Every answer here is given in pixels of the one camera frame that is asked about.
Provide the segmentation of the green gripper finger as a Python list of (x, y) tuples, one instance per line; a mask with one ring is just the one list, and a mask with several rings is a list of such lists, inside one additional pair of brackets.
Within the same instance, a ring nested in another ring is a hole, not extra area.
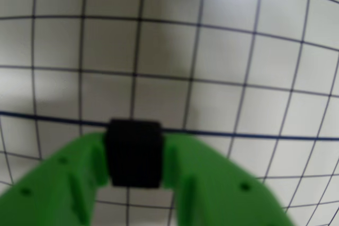
[(190, 135), (165, 136), (163, 185), (178, 225), (292, 225), (268, 188)]
[(109, 180), (102, 133), (67, 144), (1, 196), (1, 225), (90, 225)]

